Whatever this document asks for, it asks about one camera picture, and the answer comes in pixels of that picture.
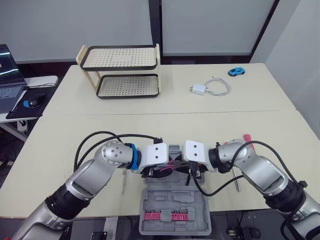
white charger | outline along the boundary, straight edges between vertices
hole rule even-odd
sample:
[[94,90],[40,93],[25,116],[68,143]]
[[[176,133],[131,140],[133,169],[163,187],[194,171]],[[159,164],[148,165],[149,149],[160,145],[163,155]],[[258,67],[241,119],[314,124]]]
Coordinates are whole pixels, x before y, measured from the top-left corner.
[[[211,83],[211,82],[220,82],[220,83],[224,84],[226,91],[225,92],[214,92],[213,90],[208,88],[208,83]],[[225,96],[225,95],[230,94],[230,92],[231,92],[231,86],[225,80],[223,80],[220,77],[216,77],[216,76],[213,76],[212,79],[206,81],[204,83],[204,85],[194,84],[193,86],[190,87],[190,89],[193,94],[198,94],[198,95],[204,95],[205,92],[208,92],[214,96]]]
[[206,88],[207,87],[205,85],[201,85],[201,84],[194,84],[193,86],[190,87],[193,94],[199,94],[199,95],[204,95]]

laptop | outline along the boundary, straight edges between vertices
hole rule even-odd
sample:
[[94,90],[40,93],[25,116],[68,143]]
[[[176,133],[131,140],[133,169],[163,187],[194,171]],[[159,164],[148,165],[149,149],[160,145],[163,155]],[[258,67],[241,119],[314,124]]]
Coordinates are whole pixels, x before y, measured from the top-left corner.
[[0,114],[12,110],[26,85],[8,46],[0,44]]

computer mouse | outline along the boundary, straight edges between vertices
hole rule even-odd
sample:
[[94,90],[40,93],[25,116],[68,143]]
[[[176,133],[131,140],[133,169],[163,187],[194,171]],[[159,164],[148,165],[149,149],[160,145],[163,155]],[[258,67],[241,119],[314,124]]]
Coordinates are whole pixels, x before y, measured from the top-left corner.
[[33,98],[31,98],[30,100],[23,101],[23,106],[25,106],[26,108],[32,108],[32,109],[38,108],[42,105],[45,98],[46,98],[46,96],[44,94],[36,95]]

white wall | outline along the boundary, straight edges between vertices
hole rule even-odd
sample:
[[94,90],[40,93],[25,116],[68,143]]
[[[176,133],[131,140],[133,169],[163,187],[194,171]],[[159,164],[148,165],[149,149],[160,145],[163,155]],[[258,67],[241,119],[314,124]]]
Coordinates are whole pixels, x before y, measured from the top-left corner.
[[301,0],[279,1],[272,18],[252,56],[252,63],[264,63],[288,25]]
[[265,61],[267,68],[318,138],[320,138],[319,11],[319,0],[301,0]]
[[75,61],[82,45],[149,45],[148,0],[0,0],[0,44],[18,63]]
[[162,0],[163,55],[249,55],[273,3]]

laptop screen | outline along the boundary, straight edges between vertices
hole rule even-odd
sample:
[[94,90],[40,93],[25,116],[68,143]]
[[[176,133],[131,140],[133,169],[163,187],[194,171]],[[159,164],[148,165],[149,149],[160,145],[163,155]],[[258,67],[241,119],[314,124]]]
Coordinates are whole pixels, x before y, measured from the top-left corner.
[[0,86],[19,83],[25,83],[24,77],[21,75],[7,45],[0,44]]

